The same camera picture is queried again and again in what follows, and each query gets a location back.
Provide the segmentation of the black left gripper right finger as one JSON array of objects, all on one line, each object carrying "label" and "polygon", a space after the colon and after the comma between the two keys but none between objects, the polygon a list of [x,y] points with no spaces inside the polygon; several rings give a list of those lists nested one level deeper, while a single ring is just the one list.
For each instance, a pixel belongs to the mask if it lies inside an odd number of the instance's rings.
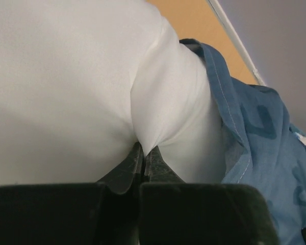
[{"label": "black left gripper right finger", "polygon": [[186,184],[158,148],[140,186],[141,244],[279,244],[260,192],[241,184]]}]

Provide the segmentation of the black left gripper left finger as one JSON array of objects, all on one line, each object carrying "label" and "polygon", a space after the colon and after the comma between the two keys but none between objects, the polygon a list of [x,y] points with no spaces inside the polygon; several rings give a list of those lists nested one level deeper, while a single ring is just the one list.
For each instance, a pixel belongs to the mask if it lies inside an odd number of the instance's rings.
[{"label": "black left gripper left finger", "polygon": [[138,244],[140,144],[97,182],[0,186],[0,244]]}]

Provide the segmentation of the blue letter-print pillowcase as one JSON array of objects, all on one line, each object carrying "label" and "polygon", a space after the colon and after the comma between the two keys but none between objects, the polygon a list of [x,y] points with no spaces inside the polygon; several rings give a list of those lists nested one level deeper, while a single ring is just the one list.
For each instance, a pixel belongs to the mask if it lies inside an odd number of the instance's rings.
[{"label": "blue letter-print pillowcase", "polygon": [[272,88],[230,75],[221,53],[194,39],[181,41],[202,58],[221,119],[223,183],[247,184],[267,202],[281,244],[306,244],[306,146]]}]

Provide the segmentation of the white pillow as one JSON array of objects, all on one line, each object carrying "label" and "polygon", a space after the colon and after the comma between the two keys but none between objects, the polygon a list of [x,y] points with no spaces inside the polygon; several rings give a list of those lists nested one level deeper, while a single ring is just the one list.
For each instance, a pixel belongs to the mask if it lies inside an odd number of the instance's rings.
[{"label": "white pillow", "polygon": [[0,185],[94,182],[133,144],[226,172],[203,59],[145,1],[0,1]]}]

